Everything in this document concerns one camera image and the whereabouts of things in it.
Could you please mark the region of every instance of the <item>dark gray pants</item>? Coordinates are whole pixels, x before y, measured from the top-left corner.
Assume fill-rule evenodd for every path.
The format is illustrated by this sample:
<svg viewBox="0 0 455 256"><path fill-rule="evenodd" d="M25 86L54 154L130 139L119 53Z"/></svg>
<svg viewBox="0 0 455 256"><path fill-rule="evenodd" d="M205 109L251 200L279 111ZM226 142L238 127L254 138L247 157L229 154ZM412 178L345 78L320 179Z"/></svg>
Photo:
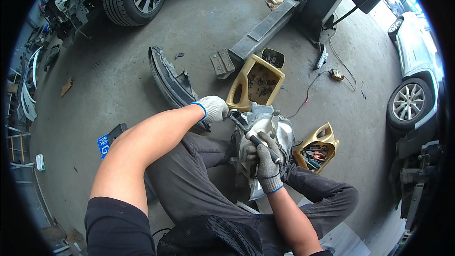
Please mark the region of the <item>dark gray pants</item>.
<svg viewBox="0 0 455 256"><path fill-rule="evenodd" d="M207 168L231 166L229 158L235 150L231 141L188 132L172 151L147 168L159 201L174 224L198 215L216 215L254 227L263 239L264 249L273 246L289 251L273 215L256 215L237 207L209 181ZM348 217L359 201L353 186L302 167L288 166L283 181L314 202L300 209L320 239Z"/></svg>

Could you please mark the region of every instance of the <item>skin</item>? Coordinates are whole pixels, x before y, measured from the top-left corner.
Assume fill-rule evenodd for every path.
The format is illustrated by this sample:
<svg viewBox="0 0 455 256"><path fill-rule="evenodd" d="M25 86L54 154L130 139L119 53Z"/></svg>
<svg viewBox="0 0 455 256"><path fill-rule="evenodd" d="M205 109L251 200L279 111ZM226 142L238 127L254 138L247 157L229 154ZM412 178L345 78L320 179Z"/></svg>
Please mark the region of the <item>skin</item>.
<svg viewBox="0 0 455 256"><path fill-rule="evenodd" d="M151 116L122 133L98 168L90 199L121 200L148 216L145 169L171 151L202 117L202 107L188 105ZM309 256L322 251L313 226L285 188L267 197L278 228L295 255Z"/></svg>
<svg viewBox="0 0 455 256"><path fill-rule="evenodd" d="M323 251L310 220L295 204L284 187L267 194L267 199L272 207L278 229L291 246L294 255L309 256Z"/></svg>
<svg viewBox="0 0 455 256"><path fill-rule="evenodd" d="M145 169L177 146L203 117L201 106L188 105L151 116L123 132L114 140L98 168L90 199L121 200L148 215Z"/></svg>

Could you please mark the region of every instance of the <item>white plastic bottle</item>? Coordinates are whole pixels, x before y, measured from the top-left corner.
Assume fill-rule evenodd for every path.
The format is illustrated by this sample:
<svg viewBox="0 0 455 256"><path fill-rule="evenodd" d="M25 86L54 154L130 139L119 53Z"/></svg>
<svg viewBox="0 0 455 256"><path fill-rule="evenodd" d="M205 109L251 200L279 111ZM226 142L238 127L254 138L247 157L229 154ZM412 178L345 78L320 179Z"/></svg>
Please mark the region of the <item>white plastic bottle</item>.
<svg viewBox="0 0 455 256"><path fill-rule="evenodd" d="M39 171L43 171L44 170L44 158L43 158L43 155L42 154L38 154L36 156L36 169L38 169Z"/></svg>

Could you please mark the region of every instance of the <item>glove cuff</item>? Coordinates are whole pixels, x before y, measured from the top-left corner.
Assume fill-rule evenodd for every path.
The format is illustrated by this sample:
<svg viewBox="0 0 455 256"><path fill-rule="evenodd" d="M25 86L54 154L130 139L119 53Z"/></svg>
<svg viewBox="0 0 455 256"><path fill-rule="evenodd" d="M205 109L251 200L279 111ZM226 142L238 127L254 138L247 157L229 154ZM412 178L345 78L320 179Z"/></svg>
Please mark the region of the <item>glove cuff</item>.
<svg viewBox="0 0 455 256"><path fill-rule="evenodd" d="M202 119L199 120L199 122L202 122L202 120L204 120L206 117L207 117L207 110L205 110L204 106L202 106L200 103L198 102L191 102L190 104L188 105L191 105L191 104L195 104L195 105L199 105L202 107L202 109L204 109L204 117Z"/></svg>
<svg viewBox="0 0 455 256"><path fill-rule="evenodd" d="M259 183L262 186L262 189L264 190L264 193L266 194L271 194L273 192L278 191L281 187L283 187L283 182L280 179L280 176L276 176L274 178L268 178L268 179L260 179Z"/></svg>

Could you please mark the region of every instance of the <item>hand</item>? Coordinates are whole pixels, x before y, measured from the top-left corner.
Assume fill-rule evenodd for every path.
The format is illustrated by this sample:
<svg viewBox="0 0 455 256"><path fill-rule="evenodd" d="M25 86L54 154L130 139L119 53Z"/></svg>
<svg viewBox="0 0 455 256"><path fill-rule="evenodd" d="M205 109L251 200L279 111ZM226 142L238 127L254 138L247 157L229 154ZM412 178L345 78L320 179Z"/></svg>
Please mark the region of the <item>hand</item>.
<svg viewBox="0 0 455 256"><path fill-rule="evenodd" d="M201 121L209 123L223 121L229 112L226 102L218 96L207 96L190 104L201 106L206 113Z"/></svg>
<svg viewBox="0 0 455 256"><path fill-rule="evenodd" d="M258 136L265 141L282 160L282 154L275 141L266 133L259 132ZM280 167L272 161L270 152L265 145L254 145L247 147L247 160L257 160L259 158L258 179L265 193L270 194L283 187L280 176Z"/></svg>

